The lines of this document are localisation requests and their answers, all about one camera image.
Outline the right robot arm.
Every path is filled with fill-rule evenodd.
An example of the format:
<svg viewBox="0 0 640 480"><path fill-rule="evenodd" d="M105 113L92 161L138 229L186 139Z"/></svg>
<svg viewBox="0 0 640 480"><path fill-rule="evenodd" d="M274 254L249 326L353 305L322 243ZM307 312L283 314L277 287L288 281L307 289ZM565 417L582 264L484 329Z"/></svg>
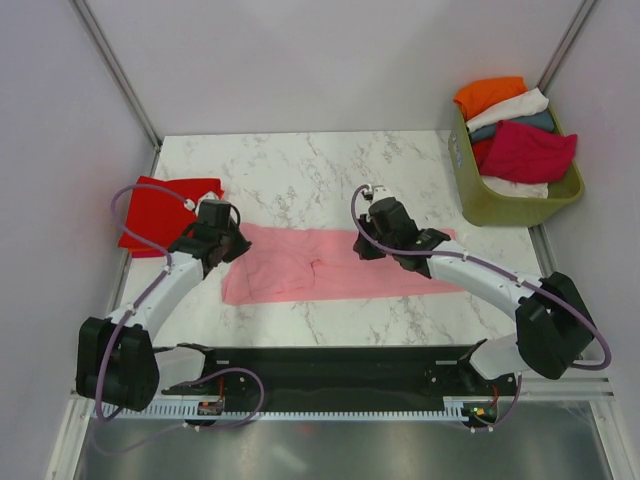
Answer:
<svg viewBox="0 0 640 480"><path fill-rule="evenodd" d="M465 354L458 381L477 394L503 375L530 370L558 380L581 369L579 358L596 340L596 328L573 281L519 273L469 253L440 230L421 229L383 186L364 186L352 200L367 209L353 213L353 249L363 260L392 257L401 268L460 287L493 305L515 323L513 334L481 340Z"/></svg>

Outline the pink t-shirt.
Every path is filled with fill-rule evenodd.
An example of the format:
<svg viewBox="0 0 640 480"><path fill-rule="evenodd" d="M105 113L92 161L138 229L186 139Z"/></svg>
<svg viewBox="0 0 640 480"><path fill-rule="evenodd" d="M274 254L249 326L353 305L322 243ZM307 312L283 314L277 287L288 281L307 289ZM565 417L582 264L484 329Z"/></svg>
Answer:
<svg viewBox="0 0 640 480"><path fill-rule="evenodd" d="M249 251L231 263L222 300L233 306L457 293L451 283L412 273L390 257L361 260L349 230L244 223Z"/></svg>

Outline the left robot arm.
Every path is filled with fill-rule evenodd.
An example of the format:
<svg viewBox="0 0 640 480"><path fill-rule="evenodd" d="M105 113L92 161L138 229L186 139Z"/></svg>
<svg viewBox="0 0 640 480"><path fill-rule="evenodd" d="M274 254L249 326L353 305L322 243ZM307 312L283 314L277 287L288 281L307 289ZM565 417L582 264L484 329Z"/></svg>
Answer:
<svg viewBox="0 0 640 480"><path fill-rule="evenodd" d="M219 369L205 349L190 344L156 347L155 337L183 298L221 263L248 252L238 209L224 200L204 200L196 221L170 245L166 265L138 297L105 318L90 317L79 330L75 391L100 409L144 410L156 394L187 383L208 393Z"/></svg>

